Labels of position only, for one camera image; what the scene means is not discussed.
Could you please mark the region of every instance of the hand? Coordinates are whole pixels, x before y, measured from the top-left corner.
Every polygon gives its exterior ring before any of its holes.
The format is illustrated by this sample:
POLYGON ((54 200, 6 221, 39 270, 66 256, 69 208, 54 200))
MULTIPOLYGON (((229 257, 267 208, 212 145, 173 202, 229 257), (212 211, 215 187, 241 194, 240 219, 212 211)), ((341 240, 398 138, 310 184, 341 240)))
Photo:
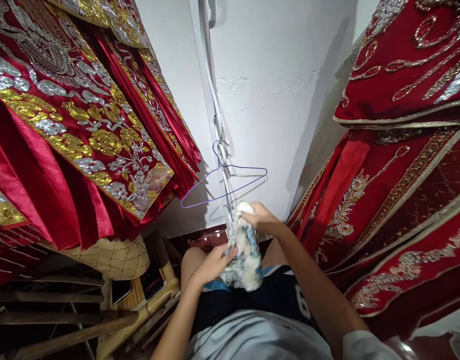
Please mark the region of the hand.
POLYGON ((280 230, 283 229, 285 225, 260 202, 252 202, 251 207, 255 210, 255 214, 251 215, 242 212, 241 217, 259 232, 278 237, 280 230))
POLYGON ((216 246, 190 276, 188 282, 203 287, 206 283, 219 277, 231 260, 238 254, 238 249, 234 247, 227 255, 222 257, 227 249, 227 244, 216 246))

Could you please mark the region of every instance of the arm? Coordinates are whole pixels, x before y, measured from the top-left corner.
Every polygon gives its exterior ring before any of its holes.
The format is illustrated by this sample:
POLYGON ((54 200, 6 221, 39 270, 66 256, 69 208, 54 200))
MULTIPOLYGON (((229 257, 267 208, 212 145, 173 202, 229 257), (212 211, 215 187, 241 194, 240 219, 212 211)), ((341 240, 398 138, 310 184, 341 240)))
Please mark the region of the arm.
POLYGON ((357 330, 367 330, 365 322, 343 294, 315 264, 291 230, 260 203, 253 203, 255 215, 242 217, 261 232, 278 239, 305 300, 325 335, 335 358, 343 353, 343 336, 357 330))
POLYGON ((238 249, 233 248, 222 257, 226 249, 227 244, 215 247, 192 274, 151 360, 183 359, 203 286, 215 280, 238 253, 238 249))

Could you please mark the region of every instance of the wrist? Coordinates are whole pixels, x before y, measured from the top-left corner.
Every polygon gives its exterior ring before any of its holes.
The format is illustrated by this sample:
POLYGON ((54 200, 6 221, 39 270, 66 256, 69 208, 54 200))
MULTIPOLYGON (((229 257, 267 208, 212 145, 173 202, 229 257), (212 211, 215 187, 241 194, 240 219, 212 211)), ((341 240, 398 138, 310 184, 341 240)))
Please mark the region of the wrist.
POLYGON ((283 239, 288 231, 291 230, 284 223, 279 222, 275 224, 271 235, 277 239, 283 239))
POLYGON ((205 283, 193 275, 188 279, 188 288, 200 293, 203 290, 205 283))

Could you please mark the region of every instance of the dark blue shorts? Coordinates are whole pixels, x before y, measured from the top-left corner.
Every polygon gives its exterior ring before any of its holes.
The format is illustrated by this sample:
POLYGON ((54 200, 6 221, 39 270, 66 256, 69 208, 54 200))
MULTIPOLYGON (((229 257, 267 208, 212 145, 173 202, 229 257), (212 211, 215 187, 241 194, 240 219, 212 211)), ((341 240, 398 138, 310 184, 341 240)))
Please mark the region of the dark blue shorts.
POLYGON ((263 283, 255 291, 228 288, 221 280, 205 285, 198 300, 191 337, 232 313, 253 309, 300 321, 323 334, 310 314, 305 297, 288 265, 263 269, 263 283))

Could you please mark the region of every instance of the gray shirt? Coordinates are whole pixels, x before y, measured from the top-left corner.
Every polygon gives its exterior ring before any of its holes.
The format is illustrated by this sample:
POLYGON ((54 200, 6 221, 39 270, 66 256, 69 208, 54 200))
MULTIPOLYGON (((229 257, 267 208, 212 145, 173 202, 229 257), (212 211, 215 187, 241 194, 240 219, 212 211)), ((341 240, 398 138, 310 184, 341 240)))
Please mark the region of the gray shirt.
MULTIPOLYGON (((240 310, 196 334, 187 359, 333 359, 326 341, 310 326, 258 310, 240 310)), ((344 360, 401 360, 368 331, 343 338, 344 360)))

